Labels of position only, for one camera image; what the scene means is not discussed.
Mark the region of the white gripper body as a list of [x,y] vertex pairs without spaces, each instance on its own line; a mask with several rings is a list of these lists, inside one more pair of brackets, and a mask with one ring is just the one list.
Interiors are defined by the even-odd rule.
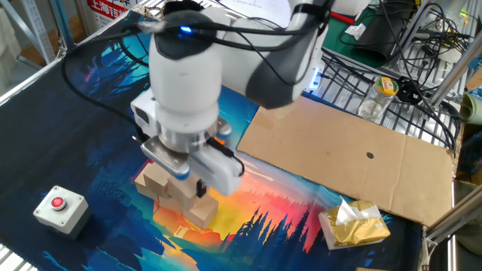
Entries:
[[229,124],[218,116],[217,102],[195,111],[169,109],[147,90],[130,107],[135,122],[148,137],[141,145],[142,152],[169,174],[182,181],[195,174],[225,196],[239,187],[243,162],[215,140],[217,132],[223,136],[231,132]]

